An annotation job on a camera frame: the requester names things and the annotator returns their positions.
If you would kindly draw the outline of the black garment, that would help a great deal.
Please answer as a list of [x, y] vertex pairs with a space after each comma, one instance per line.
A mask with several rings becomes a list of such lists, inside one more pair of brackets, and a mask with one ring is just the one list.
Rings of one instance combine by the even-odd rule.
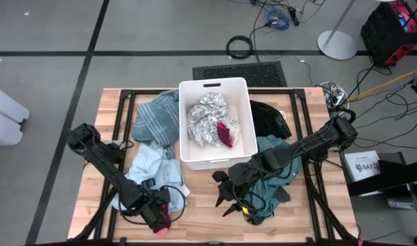
[[273, 135], [277, 138], [287, 139], [292, 132], [282, 114], [271, 105], [251, 100], [250, 107], [254, 123], [254, 132], [257, 137]]

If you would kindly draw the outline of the white printed cardboard box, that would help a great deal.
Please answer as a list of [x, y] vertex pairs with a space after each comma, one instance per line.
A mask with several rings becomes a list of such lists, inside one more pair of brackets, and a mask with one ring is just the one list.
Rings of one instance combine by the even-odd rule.
[[379, 155], [376, 151], [354, 152], [344, 154], [344, 157], [354, 182], [380, 174]]

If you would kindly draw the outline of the black and red case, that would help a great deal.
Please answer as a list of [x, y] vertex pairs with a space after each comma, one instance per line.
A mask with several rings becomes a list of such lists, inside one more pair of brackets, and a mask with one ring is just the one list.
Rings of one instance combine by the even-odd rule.
[[368, 56], [376, 66], [395, 66], [417, 46], [417, 20], [404, 0], [381, 2], [361, 28]]

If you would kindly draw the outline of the black metal table frame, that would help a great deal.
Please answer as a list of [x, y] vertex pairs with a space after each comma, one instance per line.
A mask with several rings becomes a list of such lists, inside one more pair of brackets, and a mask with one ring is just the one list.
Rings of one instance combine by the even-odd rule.
[[[172, 89], [104, 89], [101, 96], [95, 127], [103, 140], [130, 139], [131, 128], [135, 123], [136, 106], [147, 103], [163, 90]], [[317, 131], [329, 117], [321, 88], [264, 88], [249, 89], [250, 98], [267, 103], [286, 113], [288, 127], [293, 132], [288, 141], [294, 142], [297, 136]], [[103, 219], [90, 238], [108, 238], [118, 242], [126, 238], [127, 243], [185, 243], [215, 244], [224, 243], [304, 243], [306, 238], [315, 235], [330, 238], [339, 235], [330, 226], [328, 219], [318, 205], [310, 205], [302, 172], [286, 191], [291, 201], [275, 210], [275, 217], [262, 225], [253, 226], [245, 222], [241, 213], [235, 212], [226, 217], [221, 215], [231, 202], [215, 207], [217, 185], [211, 178], [214, 170], [195, 171], [182, 163], [185, 184], [190, 189], [187, 207], [183, 216], [172, 223], [171, 230], [164, 236], [152, 233], [147, 226], [127, 223], [116, 211], [109, 207]], [[313, 183], [347, 231], [357, 237], [353, 208], [346, 186], [344, 171], [335, 164], [324, 162], [321, 173], [311, 176]], [[100, 206], [100, 202], [111, 188], [100, 173], [91, 165], [83, 169], [75, 211], [68, 238], [80, 234]]]

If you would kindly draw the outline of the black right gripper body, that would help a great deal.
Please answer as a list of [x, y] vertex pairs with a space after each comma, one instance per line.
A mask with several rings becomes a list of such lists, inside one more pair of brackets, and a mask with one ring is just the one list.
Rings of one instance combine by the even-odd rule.
[[228, 186], [225, 191], [225, 200], [234, 200], [233, 191], [236, 197], [244, 203], [252, 201], [250, 189], [261, 176], [260, 167], [255, 162], [237, 163], [227, 169]]

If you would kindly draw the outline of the white perforated plastic basket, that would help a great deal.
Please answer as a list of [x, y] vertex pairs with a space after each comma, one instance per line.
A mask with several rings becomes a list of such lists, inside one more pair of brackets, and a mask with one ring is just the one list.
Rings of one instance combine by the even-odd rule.
[[[228, 105], [237, 107], [241, 120], [241, 140], [236, 148], [222, 142], [220, 147], [200, 147], [187, 133], [187, 109], [206, 93], [223, 94]], [[258, 152], [247, 83], [241, 77], [183, 81], [179, 85], [180, 158], [193, 170], [220, 169], [248, 162]]]

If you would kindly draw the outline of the black shelf cart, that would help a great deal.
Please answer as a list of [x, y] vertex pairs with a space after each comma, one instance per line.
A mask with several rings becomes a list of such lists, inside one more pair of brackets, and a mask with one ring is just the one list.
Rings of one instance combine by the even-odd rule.
[[348, 184], [351, 196], [385, 195], [390, 208], [417, 210], [417, 161], [406, 163], [403, 154], [379, 155], [380, 174]]

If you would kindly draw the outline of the white moulded furniture piece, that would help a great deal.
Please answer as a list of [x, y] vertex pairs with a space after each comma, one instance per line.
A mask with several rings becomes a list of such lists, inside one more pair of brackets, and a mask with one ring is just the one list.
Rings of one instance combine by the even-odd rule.
[[21, 123], [29, 110], [0, 90], [0, 146], [14, 146], [23, 138]]

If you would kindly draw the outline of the white leaf-print garment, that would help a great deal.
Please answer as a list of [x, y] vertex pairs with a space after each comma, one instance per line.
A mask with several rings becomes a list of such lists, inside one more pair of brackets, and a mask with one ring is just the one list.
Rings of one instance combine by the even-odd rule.
[[200, 147], [212, 144], [220, 147], [217, 123], [224, 121], [229, 106], [223, 94], [209, 92], [197, 99], [187, 109], [187, 133], [190, 139]]

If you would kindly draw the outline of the blue white-striped woven shirt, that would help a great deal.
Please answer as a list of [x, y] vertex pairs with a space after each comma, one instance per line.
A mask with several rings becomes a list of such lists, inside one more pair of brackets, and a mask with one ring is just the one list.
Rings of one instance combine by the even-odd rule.
[[161, 92], [151, 102], [136, 107], [136, 119], [132, 137], [136, 141], [155, 141], [167, 147], [179, 137], [178, 90]]

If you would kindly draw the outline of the green dotted shirt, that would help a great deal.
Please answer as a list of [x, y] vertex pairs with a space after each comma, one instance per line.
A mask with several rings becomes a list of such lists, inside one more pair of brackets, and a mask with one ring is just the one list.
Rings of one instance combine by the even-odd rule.
[[[281, 138], [277, 138], [273, 135], [266, 137], [257, 137], [257, 144], [259, 152], [268, 150], [271, 148], [281, 148], [288, 146], [288, 143]], [[274, 210], [279, 206], [279, 201], [277, 201], [273, 194], [278, 187], [289, 186], [297, 177], [301, 165], [301, 157], [297, 157], [293, 160], [291, 165], [291, 174], [286, 180], [281, 180], [279, 178], [271, 178], [268, 180], [258, 180], [254, 186], [250, 189], [252, 193], [251, 205], [257, 208], [263, 206], [262, 200], [258, 198], [260, 196], [265, 202], [265, 209], [257, 212], [256, 214], [246, 215], [243, 212], [244, 219], [254, 226], [259, 226], [263, 223], [264, 220], [274, 217]]]

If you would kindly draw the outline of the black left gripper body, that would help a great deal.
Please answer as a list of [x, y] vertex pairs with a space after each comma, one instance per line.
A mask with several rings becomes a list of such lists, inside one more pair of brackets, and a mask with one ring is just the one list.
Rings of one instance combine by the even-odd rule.
[[135, 212], [140, 214], [145, 208], [160, 206], [170, 202], [170, 192], [168, 188], [160, 187], [156, 189], [157, 183], [154, 178], [149, 178], [136, 183], [136, 187], [141, 191], [142, 196], [135, 205]]

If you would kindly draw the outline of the black power strip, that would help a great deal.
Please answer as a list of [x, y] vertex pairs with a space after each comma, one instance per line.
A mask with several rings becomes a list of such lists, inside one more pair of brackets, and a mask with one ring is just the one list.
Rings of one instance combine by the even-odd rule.
[[297, 17], [297, 9], [293, 8], [293, 7], [289, 7], [288, 12], [291, 16], [291, 20], [292, 20], [294, 26], [299, 26], [299, 20], [298, 20], [298, 17]]

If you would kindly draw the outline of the light blue geometric-print shirt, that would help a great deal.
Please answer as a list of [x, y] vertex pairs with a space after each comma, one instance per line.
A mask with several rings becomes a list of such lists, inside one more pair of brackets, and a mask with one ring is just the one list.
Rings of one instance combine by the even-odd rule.
[[175, 157], [173, 145], [163, 147], [155, 142], [150, 144], [141, 143], [128, 172], [124, 176], [139, 185], [143, 181], [154, 179], [153, 189], [168, 185], [170, 190], [169, 211], [177, 213], [183, 209], [184, 199], [182, 195], [176, 189], [170, 188], [170, 186], [173, 186], [182, 191], [181, 188], [184, 185], [180, 161]]

